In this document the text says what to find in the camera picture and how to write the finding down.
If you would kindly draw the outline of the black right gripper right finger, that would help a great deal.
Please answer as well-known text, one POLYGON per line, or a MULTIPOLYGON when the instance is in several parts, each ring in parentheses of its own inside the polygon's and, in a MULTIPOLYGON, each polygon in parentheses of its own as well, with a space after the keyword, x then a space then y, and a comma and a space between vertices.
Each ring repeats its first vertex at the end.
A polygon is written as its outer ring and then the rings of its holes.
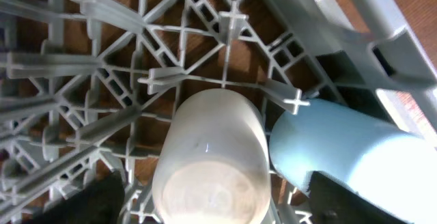
POLYGON ((406 224, 321 171, 311 174, 309 207, 313 222, 319 224, 406 224))

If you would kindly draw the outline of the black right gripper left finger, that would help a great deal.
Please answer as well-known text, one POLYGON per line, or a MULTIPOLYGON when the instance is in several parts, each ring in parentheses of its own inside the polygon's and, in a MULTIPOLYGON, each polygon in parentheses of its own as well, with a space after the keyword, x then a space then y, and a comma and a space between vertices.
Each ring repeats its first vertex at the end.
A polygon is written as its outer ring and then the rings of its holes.
POLYGON ((121 173, 115 171, 25 224, 116 223, 124 203, 121 173))

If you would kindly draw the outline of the light blue cup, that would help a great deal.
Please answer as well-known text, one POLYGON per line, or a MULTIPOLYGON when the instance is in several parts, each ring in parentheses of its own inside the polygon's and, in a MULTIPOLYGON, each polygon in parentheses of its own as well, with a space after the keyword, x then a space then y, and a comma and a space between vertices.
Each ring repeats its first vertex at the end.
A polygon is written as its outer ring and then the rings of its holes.
POLYGON ((270 134, 276 171, 305 195, 320 171, 409 223, 436 222, 436 149, 384 120, 313 99, 270 134))

